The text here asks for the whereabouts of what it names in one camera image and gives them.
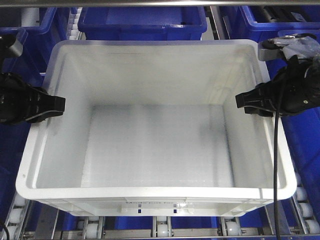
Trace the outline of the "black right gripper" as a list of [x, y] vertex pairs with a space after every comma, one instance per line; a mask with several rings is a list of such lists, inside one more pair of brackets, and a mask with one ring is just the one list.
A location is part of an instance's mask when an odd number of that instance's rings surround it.
[[320, 68], [310, 58], [291, 57], [267, 83], [235, 96], [236, 106], [250, 115], [272, 118], [295, 116], [320, 106]]

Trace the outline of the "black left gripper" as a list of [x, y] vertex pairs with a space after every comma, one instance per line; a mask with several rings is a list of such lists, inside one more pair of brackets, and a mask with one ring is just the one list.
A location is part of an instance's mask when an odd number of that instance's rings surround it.
[[15, 125], [21, 122], [40, 123], [62, 116], [66, 99], [49, 95], [39, 86], [32, 86], [12, 72], [0, 74], [0, 123]]

